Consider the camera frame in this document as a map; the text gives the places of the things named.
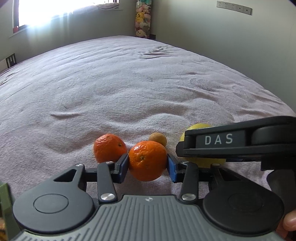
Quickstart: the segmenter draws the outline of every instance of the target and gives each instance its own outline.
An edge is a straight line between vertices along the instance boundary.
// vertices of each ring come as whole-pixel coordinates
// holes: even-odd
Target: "window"
[[[117,0],[15,0],[15,26],[40,25],[76,9]]]

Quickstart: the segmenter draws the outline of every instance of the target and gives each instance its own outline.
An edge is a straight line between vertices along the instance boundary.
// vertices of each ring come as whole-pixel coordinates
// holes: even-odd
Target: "round black disc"
[[[73,230],[93,211],[93,200],[86,192],[63,182],[45,182],[24,192],[13,204],[17,222],[39,234]]]
[[[284,213],[282,200],[271,191],[242,181],[225,182],[203,200],[209,220],[241,235],[262,235],[276,228]]]

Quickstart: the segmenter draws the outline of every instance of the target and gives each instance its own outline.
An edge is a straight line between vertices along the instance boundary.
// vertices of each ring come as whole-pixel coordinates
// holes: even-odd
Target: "fingernail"
[[[288,213],[285,216],[284,224],[289,228],[296,228],[296,210]]]

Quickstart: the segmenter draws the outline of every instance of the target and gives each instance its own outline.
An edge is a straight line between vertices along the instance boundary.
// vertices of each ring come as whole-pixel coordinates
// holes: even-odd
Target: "hand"
[[[292,241],[287,237],[288,233],[292,231],[296,231],[296,210],[288,213],[276,229],[276,232],[287,241]]]

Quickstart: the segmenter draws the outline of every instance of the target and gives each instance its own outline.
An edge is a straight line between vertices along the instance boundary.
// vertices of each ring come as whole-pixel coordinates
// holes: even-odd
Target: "bed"
[[[93,141],[109,132],[131,148],[163,133],[174,154],[195,123],[221,125],[296,116],[245,75],[204,56],[157,41],[107,37],[64,46],[0,75],[0,179],[18,197],[73,164],[95,167]],[[227,163],[268,188],[259,163]],[[129,173],[122,194],[178,194],[167,172],[152,182]],[[200,197],[207,193],[201,184]],[[87,192],[95,197],[96,185]]]

